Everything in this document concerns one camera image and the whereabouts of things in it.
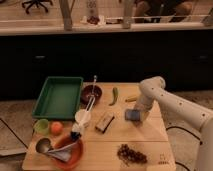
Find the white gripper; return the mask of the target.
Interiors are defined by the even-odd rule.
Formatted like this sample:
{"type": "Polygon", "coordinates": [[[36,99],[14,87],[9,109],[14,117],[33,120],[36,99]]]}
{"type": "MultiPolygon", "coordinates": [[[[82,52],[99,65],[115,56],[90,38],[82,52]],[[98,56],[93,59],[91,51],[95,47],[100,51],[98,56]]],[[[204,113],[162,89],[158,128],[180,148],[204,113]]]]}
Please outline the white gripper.
{"type": "Polygon", "coordinates": [[[136,100],[134,105],[134,109],[138,110],[140,113],[140,122],[144,123],[144,121],[149,116],[149,112],[153,107],[153,100],[147,97],[139,97],[136,100]]]}

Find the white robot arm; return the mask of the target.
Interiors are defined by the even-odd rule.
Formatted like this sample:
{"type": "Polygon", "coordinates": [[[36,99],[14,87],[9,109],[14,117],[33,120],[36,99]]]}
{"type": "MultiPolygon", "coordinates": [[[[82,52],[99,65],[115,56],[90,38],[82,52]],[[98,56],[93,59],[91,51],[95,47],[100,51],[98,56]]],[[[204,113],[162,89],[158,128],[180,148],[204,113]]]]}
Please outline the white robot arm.
{"type": "Polygon", "coordinates": [[[153,102],[165,105],[201,133],[194,171],[213,171],[213,110],[188,101],[165,90],[161,76],[144,79],[139,83],[140,95],[135,109],[147,113],[153,102]]]}

